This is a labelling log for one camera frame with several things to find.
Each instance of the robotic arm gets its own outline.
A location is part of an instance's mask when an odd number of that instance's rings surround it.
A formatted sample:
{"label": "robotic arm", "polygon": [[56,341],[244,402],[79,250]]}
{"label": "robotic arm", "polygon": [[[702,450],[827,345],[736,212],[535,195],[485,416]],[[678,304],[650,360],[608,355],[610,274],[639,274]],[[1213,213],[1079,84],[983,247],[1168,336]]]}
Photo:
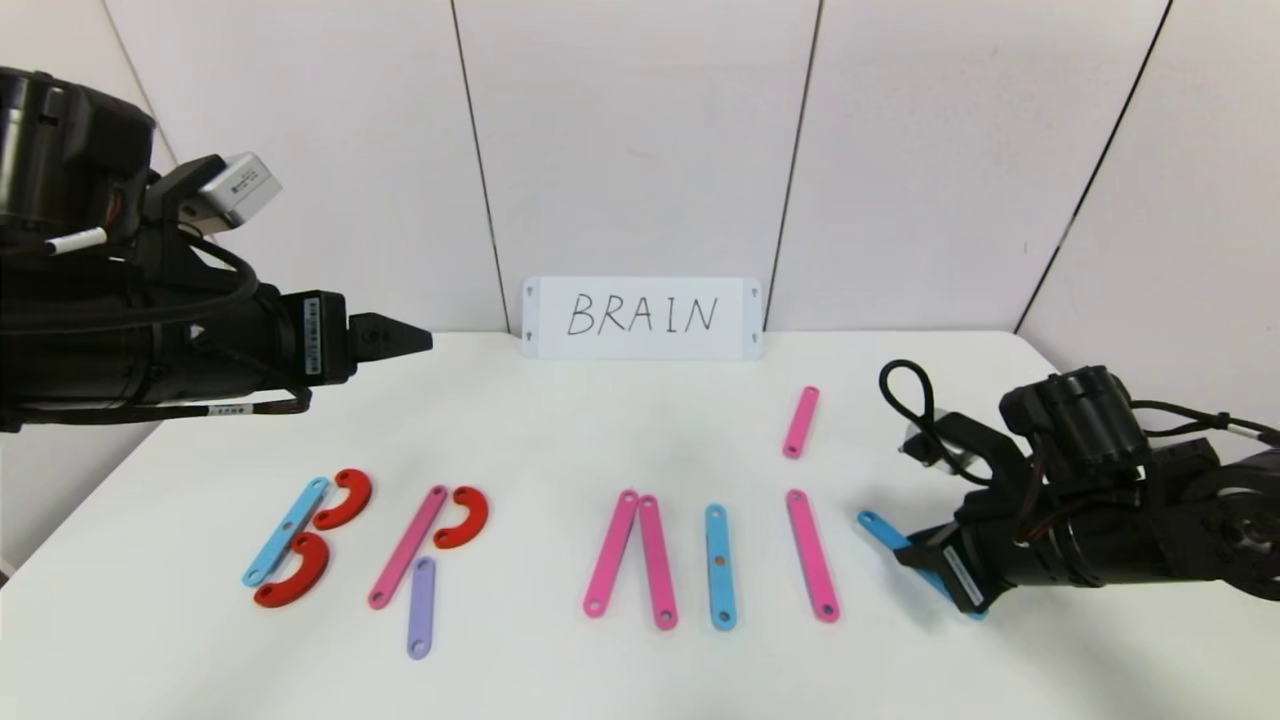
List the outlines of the robotic arm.
{"label": "robotic arm", "polygon": [[[205,233],[280,191],[252,154],[148,169],[155,120],[0,68],[0,430],[306,411],[360,363],[431,348],[342,295],[282,295]],[[205,264],[196,251],[230,269]],[[257,391],[292,400],[195,405]]]}
{"label": "robotic arm", "polygon": [[[920,415],[890,391],[890,374],[899,369],[920,380]],[[1001,400],[1010,432],[1030,443],[1025,457],[1009,436],[959,413],[938,413],[919,365],[895,360],[881,372],[879,384],[890,406],[915,428],[902,452],[924,465],[943,461],[983,486],[965,496],[950,523],[914,533],[893,551],[902,565],[940,578],[961,612],[986,612],[1018,585],[1225,580],[1280,601],[1276,429],[1225,413],[1132,401],[1106,368],[1088,366]],[[1190,421],[1143,430],[1134,409]],[[1221,465],[1206,439],[1160,448],[1148,441],[1208,429],[1236,432],[1271,448]],[[974,459],[991,468],[989,479],[969,471]]]}

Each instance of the white wall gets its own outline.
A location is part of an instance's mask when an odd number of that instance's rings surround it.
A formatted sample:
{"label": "white wall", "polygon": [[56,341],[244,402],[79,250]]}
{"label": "white wall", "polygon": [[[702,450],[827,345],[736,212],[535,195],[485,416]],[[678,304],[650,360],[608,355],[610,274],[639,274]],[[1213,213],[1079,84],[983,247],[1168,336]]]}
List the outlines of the white wall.
{"label": "white wall", "polygon": [[827,0],[768,329],[1012,331],[1165,0]]}
{"label": "white wall", "polygon": [[[1174,3],[1021,328],[1060,368],[1280,424],[1277,28],[1272,0]],[[1224,459],[1260,450],[1212,439]]]}
{"label": "white wall", "polygon": [[[0,64],[40,69],[148,109],[100,0],[0,1]],[[160,138],[152,167],[173,168]],[[154,424],[0,434],[0,568],[22,565]]]}
{"label": "white wall", "polygon": [[817,9],[457,4],[513,329],[532,275],[768,286]]}
{"label": "white wall", "polygon": [[252,150],[284,184],[219,236],[264,282],[506,329],[448,1],[106,5],[178,158]]}

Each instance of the white sticker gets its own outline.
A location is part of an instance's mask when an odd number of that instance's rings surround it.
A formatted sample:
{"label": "white sticker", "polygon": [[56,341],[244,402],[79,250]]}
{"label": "white sticker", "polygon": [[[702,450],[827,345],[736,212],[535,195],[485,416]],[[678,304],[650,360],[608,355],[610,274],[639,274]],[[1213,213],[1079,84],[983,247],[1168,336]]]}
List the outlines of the white sticker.
{"label": "white sticker", "polygon": [[302,301],[302,359],[308,375],[319,375],[320,366],[320,299]]}
{"label": "white sticker", "polygon": [[973,582],[973,577],[969,575],[969,570],[960,561],[960,555],[955,548],[950,544],[943,547],[942,556],[947,559],[947,564],[956,571],[956,577],[960,578],[960,584],[964,585],[964,592],[973,601],[973,605],[975,607],[982,605],[982,591],[978,589],[978,583]]}
{"label": "white sticker", "polygon": [[210,405],[209,416],[214,418],[216,415],[252,415],[253,404],[243,402],[239,405]]}
{"label": "white sticker", "polygon": [[755,360],[764,299],[751,278],[548,277],[525,282],[534,357]]}

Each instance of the red c-shaped piece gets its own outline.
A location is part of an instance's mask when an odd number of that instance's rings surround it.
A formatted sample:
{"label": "red c-shaped piece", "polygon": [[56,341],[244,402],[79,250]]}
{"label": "red c-shaped piece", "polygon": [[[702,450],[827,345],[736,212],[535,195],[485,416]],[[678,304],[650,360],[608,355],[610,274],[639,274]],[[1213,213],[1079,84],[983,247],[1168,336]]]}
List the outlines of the red c-shaped piece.
{"label": "red c-shaped piece", "polygon": [[315,533],[298,533],[289,547],[302,556],[302,566],[279,583],[265,583],[257,588],[253,602],[262,607],[282,607],[302,597],[329,566],[329,546]]}
{"label": "red c-shaped piece", "polygon": [[444,528],[435,532],[435,547],[440,550],[462,547],[471,542],[471,538],[479,536],[480,530],[484,529],[484,524],[489,521],[489,501],[476,488],[463,486],[453,491],[453,502],[457,502],[471,512],[467,514],[467,519],[457,528]]}
{"label": "red c-shaped piece", "polygon": [[333,479],[338,487],[347,488],[347,500],[342,505],[316,512],[314,524],[317,530],[332,530],[339,525],[346,525],[352,518],[369,505],[369,498],[374,495],[374,483],[369,475],[360,470],[347,468]]}

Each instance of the white table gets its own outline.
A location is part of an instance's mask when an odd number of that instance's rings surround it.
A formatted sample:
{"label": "white table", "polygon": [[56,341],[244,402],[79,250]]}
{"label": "white table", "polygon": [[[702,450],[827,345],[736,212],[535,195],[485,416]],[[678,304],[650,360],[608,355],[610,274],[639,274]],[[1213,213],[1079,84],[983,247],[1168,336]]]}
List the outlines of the white table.
{"label": "white table", "polygon": [[[922,363],[940,405],[1002,428],[1000,396],[1051,372],[1021,340],[768,345],[760,363],[593,364],[443,334],[320,389],[302,416],[166,423],[0,593],[0,717],[1276,717],[1267,602],[1221,583],[1032,588],[973,623],[854,527],[864,507],[904,530],[941,523],[970,489],[895,451],[905,424],[881,365]],[[823,396],[792,461],[781,443],[805,384]],[[268,532],[308,479],[347,466],[375,493],[325,533],[328,573],[291,606],[256,606],[239,577]],[[436,483],[481,488],[493,515],[466,547],[424,548],[439,562],[435,643],[411,661],[407,582],[383,611],[365,596]],[[626,487],[662,503],[672,632],[649,615],[639,530],[608,614],[581,610]],[[835,625],[809,609],[791,487],[813,502]],[[730,512],[728,633],[707,611],[709,502]],[[463,515],[451,503],[436,527]]]}

